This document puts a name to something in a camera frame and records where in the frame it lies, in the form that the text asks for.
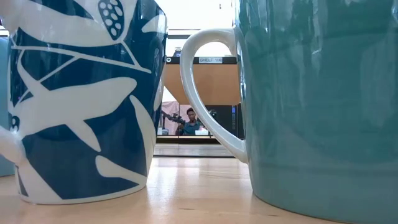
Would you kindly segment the black aluminium table frame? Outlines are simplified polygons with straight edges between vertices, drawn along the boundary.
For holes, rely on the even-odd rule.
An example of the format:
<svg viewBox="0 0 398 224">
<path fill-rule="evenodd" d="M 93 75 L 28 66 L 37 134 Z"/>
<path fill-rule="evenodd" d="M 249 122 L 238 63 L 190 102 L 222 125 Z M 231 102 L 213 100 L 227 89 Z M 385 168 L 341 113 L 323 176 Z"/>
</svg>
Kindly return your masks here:
<svg viewBox="0 0 398 224">
<path fill-rule="evenodd" d="M 157 136 L 158 144 L 220 144 L 212 136 Z"/>
</svg>

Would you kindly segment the black cabinet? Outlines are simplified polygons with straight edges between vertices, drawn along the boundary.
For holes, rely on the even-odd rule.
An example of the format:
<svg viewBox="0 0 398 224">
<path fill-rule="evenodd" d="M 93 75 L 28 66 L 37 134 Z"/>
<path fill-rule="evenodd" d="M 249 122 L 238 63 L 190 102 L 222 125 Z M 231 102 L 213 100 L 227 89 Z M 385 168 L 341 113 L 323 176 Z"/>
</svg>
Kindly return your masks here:
<svg viewBox="0 0 398 224">
<path fill-rule="evenodd" d="M 227 131 L 243 139 L 243 118 L 241 104 L 238 105 L 206 105 L 209 114 Z"/>
</svg>

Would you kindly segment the blue white leaf pattern mug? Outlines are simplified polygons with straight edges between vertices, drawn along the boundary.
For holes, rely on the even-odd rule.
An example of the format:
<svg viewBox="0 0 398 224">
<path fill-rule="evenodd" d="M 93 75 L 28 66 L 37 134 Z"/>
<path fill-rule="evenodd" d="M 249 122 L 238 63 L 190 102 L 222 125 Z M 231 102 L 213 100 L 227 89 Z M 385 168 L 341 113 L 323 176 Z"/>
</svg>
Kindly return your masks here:
<svg viewBox="0 0 398 224">
<path fill-rule="evenodd" d="M 146 186 L 161 114 L 167 17 L 156 0 L 0 0 L 9 32 L 0 155 L 35 204 Z"/>
</svg>

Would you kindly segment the wooden shelf black metal frame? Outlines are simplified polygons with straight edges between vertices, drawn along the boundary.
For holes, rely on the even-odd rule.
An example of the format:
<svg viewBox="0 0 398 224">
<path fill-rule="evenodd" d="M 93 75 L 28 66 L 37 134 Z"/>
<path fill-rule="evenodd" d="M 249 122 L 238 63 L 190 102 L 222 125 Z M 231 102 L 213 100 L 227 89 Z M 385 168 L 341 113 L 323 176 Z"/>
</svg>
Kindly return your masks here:
<svg viewBox="0 0 398 224">
<path fill-rule="evenodd" d="M 180 52 L 190 36 L 190 31 L 173 30 L 167 41 L 167 64 L 164 94 L 161 102 L 177 101 L 180 105 L 189 105 L 180 78 Z M 200 57 L 222 57 L 222 64 L 199 63 Z M 206 105 L 238 105 L 238 66 L 236 58 L 229 49 L 218 42 L 210 42 L 197 51 L 193 62 L 193 74 L 202 102 Z M 160 124 L 158 136 L 170 136 Z M 221 144 L 158 144 L 155 155 L 159 157 L 231 157 Z"/>
</svg>

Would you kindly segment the pink cloth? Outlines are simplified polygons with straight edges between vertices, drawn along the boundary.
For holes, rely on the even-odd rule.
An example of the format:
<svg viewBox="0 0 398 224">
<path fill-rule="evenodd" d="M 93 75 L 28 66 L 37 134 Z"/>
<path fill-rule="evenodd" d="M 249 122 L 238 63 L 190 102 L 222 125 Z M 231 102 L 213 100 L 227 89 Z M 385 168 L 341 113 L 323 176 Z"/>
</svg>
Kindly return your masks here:
<svg viewBox="0 0 398 224">
<path fill-rule="evenodd" d="M 188 121 L 187 110 L 189 109 L 189 107 L 189 105 L 180 105 L 177 101 L 168 101 L 162 103 L 162 111 L 171 116 L 177 114 L 178 116 L 181 116 L 182 119 L 184 119 L 185 121 Z M 163 119 L 163 116 L 161 116 L 161 119 L 162 123 L 160 125 L 164 129 L 168 130 L 169 135 L 174 136 L 179 124 L 174 123 L 167 118 Z"/>
</svg>

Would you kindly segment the person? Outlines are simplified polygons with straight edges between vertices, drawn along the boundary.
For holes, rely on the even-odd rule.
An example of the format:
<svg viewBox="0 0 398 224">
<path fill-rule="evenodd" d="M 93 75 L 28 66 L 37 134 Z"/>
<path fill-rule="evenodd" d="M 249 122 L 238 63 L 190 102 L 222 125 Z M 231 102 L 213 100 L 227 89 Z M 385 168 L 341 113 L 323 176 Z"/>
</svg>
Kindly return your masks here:
<svg viewBox="0 0 398 224">
<path fill-rule="evenodd" d="M 176 134 L 195 135 L 195 131 L 198 131 L 201 128 L 201 122 L 197 120 L 196 113 L 194 112 L 193 108 L 189 108 L 187 110 L 187 115 L 189 121 L 187 121 L 185 124 L 180 124 L 176 130 Z"/>
</svg>

